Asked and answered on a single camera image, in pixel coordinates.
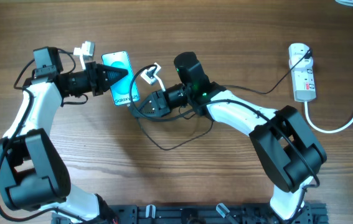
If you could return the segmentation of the blue screen Galaxy smartphone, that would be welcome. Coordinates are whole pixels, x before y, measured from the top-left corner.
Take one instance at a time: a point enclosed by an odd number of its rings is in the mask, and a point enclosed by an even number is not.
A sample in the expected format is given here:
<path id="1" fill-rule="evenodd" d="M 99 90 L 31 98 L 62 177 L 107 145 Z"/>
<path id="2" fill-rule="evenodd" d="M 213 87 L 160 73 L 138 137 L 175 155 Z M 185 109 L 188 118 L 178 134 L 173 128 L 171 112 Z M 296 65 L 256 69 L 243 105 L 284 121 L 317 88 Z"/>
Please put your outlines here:
<path id="1" fill-rule="evenodd" d="M 128 71 L 127 76 L 116 82 L 111 88 L 111 94 L 115 106 L 130 103 L 129 88 L 133 78 L 133 69 L 127 51 L 113 52 L 101 56 L 104 65 L 122 68 Z"/>

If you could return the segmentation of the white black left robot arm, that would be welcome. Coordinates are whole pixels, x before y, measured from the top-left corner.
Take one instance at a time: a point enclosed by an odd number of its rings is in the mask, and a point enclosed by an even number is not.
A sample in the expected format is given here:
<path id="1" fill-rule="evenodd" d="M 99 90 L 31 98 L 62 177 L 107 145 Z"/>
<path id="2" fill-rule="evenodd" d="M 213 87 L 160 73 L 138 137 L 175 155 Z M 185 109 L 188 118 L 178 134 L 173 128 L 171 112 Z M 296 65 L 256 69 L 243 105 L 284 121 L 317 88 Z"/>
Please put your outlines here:
<path id="1" fill-rule="evenodd" d="M 49 134 L 67 97 L 101 95 L 128 71 L 89 61 L 79 72 L 65 72 L 62 54 L 56 47 L 35 49 L 31 77 L 14 85 L 22 91 L 23 101 L 0 139 L 0 216 L 9 220 L 6 209 L 10 209 L 26 210 L 31 218 L 54 212 L 72 223 L 116 223 L 117 214 L 99 195 L 71 183 Z"/>

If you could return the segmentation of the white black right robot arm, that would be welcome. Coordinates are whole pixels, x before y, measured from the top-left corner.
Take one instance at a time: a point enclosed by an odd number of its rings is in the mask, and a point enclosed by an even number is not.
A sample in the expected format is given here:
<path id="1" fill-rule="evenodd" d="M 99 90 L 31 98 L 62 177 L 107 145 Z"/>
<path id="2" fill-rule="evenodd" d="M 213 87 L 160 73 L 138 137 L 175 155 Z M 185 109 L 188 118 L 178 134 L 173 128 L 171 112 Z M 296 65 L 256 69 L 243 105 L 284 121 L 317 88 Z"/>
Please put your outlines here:
<path id="1" fill-rule="evenodd" d="M 304 209 L 308 189 L 318 188 L 318 172 L 327 155 L 298 110 L 264 108 L 211 82 L 194 52 L 175 57 L 180 83 L 151 93 L 129 109 L 136 119 L 168 122 L 181 106 L 212 122 L 227 124 L 248 136 L 268 178 L 274 183 L 270 207 L 284 223 L 293 223 Z"/>

